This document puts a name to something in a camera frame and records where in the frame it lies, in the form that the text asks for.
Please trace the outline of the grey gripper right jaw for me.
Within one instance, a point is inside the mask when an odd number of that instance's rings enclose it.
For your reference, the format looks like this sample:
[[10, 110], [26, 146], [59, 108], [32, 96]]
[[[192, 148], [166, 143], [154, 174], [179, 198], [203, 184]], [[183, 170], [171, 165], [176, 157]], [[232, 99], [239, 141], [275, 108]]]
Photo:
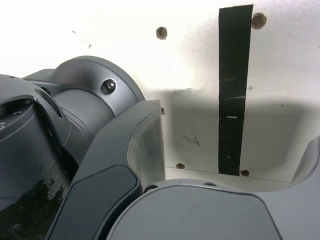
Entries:
[[288, 188], [236, 191], [170, 181], [118, 217], [109, 240], [317, 240], [320, 140], [312, 140]]

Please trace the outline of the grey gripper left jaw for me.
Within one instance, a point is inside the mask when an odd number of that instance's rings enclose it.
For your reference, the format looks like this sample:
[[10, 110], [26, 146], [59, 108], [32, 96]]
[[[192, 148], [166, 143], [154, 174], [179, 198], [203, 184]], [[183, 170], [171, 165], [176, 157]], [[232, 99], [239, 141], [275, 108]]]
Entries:
[[144, 189], [165, 179], [162, 108], [145, 100], [107, 123], [86, 152], [49, 240], [99, 240]]

